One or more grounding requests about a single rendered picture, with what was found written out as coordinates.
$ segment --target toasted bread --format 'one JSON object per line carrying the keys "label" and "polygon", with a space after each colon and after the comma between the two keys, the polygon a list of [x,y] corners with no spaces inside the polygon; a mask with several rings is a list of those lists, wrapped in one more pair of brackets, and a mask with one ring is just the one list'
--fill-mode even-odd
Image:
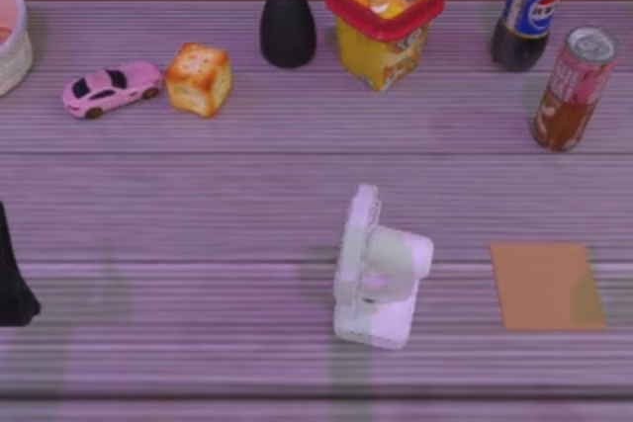
{"label": "toasted bread", "polygon": [[184,43],[165,71],[165,84],[174,108],[210,118],[232,87],[228,53],[203,44]]}

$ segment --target white scale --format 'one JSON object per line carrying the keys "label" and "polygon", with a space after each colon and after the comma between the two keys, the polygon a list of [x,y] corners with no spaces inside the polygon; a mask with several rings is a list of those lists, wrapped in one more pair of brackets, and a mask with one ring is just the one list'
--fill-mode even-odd
{"label": "white scale", "polygon": [[428,276],[430,239],[378,224],[378,188],[360,185],[348,210],[334,278],[334,334],[399,350],[408,341],[418,283]]}

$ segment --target bottle label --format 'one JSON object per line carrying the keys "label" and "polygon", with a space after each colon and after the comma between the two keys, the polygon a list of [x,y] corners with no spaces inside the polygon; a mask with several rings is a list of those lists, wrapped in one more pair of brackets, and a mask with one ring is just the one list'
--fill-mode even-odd
{"label": "bottle label", "polygon": [[550,30],[554,10],[560,0],[505,0],[502,19],[519,37],[539,39]]}

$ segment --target orange coaster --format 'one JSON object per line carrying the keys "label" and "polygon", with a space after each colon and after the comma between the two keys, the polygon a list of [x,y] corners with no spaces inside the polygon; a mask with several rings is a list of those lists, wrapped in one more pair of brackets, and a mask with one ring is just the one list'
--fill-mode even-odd
{"label": "orange coaster", "polygon": [[510,330],[606,327],[582,243],[491,245],[503,324]]}

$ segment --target white bowl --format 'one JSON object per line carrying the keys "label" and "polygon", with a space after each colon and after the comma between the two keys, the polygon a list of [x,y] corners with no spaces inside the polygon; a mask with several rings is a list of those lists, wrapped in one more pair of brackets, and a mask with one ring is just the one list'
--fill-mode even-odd
{"label": "white bowl", "polygon": [[0,0],[0,96],[22,81],[32,63],[24,0]]}

